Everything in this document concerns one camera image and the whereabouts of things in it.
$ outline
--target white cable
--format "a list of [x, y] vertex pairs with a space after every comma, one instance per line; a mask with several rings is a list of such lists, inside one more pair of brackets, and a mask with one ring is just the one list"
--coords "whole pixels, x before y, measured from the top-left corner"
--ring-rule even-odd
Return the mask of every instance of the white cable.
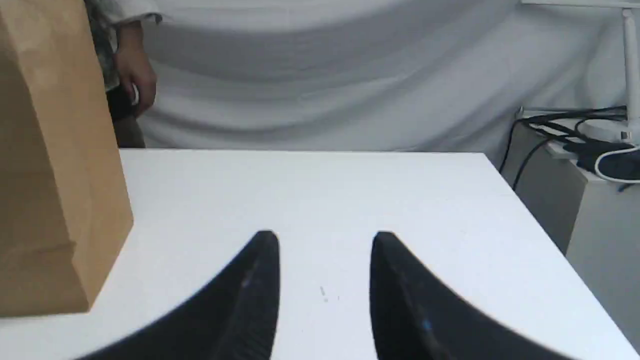
[[605, 174], [603, 174], [600, 171], [600, 162], [602, 161], [602, 159], [611, 156], [611, 155], [620, 155], [620, 154], [628, 154], [630, 152], [635, 152], [635, 151], [640, 151], [640, 146], [637, 147], [632, 147], [629, 149], [622, 149], [622, 150], [615, 150], [615, 151], [609, 151], [609, 152], [605, 152], [604, 154], [600, 155], [598, 157], [598, 159], [596, 160], [596, 163], [594, 165], [594, 169], [596, 172], [596, 175], [599, 176], [602, 179], [611, 181], [613, 183], [620, 183], [620, 184], [640, 184], [640, 179], [638, 180], [624, 180], [624, 179], [616, 179], [615, 177], [609, 177], [606, 176]]

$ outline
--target brown paper bag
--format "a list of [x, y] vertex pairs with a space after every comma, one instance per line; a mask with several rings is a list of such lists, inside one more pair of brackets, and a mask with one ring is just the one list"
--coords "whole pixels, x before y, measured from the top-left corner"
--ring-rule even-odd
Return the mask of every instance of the brown paper bag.
[[0, 1], [0, 316], [87, 311], [132, 226], [82, 0]]

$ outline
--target white backdrop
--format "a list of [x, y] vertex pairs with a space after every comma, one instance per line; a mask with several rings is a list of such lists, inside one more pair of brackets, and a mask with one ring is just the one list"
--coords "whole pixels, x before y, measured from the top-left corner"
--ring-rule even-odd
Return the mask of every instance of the white backdrop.
[[484, 151], [624, 91], [614, 10], [517, 0], [157, 0], [152, 147]]

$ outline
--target sleeve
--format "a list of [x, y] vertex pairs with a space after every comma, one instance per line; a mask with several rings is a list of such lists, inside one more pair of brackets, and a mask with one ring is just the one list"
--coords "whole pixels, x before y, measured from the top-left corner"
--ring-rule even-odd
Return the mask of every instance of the sleeve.
[[151, 19], [162, 21], [155, 0], [90, 0], [112, 24]]

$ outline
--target dark pants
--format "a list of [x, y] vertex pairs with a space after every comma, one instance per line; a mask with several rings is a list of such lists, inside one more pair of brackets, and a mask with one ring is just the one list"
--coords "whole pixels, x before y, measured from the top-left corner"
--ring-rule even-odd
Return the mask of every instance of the dark pants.
[[107, 92], [113, 131], [120, 148], [144, 149], [142, 130], [134, 117], [135, 107], [122, 86]]

